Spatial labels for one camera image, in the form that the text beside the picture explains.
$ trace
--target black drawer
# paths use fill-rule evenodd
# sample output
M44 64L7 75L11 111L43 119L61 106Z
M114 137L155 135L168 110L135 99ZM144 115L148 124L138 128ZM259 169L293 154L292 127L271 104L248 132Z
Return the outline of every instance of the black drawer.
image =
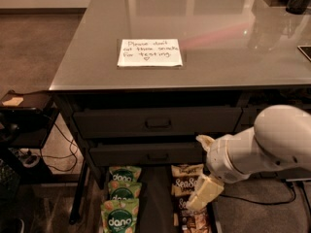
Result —
M74 120L83 138L109 138L232 132L240 115L231 107L114 109L75 113Z
M89 153L96 166L205 163L197 142L98 145Z

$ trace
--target table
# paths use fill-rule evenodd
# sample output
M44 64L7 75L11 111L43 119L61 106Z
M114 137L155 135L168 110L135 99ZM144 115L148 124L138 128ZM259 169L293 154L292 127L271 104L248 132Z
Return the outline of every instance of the table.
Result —
M178 39L183 66L118 67L122 39ZM110 165L163 179L170 164L204 162L198 133L239 132L271 104L308 110L299 45L311 45L310 16L263 0L91 0L50 91L100 187Z

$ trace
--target gray countertop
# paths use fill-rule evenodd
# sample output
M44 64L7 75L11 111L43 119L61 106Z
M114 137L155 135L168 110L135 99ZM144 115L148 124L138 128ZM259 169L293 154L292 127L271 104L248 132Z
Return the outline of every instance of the gray countertop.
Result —
M122 39L178 39L182 67L117 66ZM311 16L263 0L91 0L50 90L311 84Z

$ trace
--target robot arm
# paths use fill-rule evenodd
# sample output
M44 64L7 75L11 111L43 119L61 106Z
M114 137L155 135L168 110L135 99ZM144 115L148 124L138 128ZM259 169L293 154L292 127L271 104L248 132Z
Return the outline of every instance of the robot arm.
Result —
M216 198L224 183L247 180L254 173L298 167L311 171L311 116L296 107L268 107L252 128L216 140L199 135L197 141L207 152L211 179L199 179L188 202L190 209L202 208ZM206 193L209 199L202 203L200 197Z

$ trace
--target dark floor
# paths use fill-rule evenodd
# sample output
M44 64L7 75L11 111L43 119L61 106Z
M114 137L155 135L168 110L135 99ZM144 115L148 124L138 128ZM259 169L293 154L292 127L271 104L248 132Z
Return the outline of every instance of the dark floor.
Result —
M0 96L10 89L20 93L48 89L81 19L82 15L0 15ZM56 123L71 139L61 116ZM61 170L70 168L75 163L72 156L65 159L47 157L68 155L69 146L54 127L43 148L46 163ZM82 157L79 152L77 156L76 167L65 173L68 177L80 173ZM55 174L63 173L53 167L51 170ZM311 198L311 183L305 185ZM97 233L103 191L89 175L80 209L82 218L70 225L75 187L76 183L20 185L13 201L0 205L0 218L22 218L26 233ZM293 202L277 206L219 197L217 207L223 232L310 232L306 200L297 185L294 190L296 198ZM292 197L284 184L274 178L228 184L225 194L261 202L287 201Z

